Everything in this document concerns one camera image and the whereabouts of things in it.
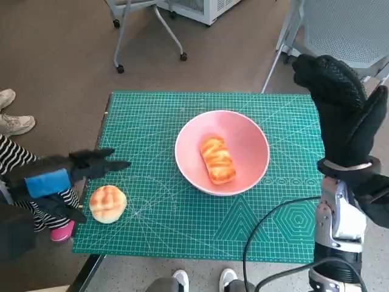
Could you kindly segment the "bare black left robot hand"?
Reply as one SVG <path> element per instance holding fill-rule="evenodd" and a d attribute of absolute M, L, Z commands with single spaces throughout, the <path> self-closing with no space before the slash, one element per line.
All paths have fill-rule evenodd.
<path fill-rule="evenodd" d="M 59 193 L 85 178 L 102 178 L 109 172 L 118 172 L 131 165 L 129 161 L 107 160 L 113 153 L 113 148 L 103 148 L 80 150 L 67 156 L 47 156 L 15 167 L 2 178 L 14 201 L 35 202 L 54 217 L 85 223 L 83 213 L 77 207 L 65 204 Z"/>

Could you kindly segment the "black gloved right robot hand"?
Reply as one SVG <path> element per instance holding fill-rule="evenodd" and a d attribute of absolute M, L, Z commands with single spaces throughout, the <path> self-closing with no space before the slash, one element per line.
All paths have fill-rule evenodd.
<path fill-rule="evenodd" d="M 330 55 L 301 54 L 292 68 L 318 111 L 325 159 L 342 167 L 368 163 L 387 114 L 388 88 L 380 85 L 368 96 L 356 72 Z"/>

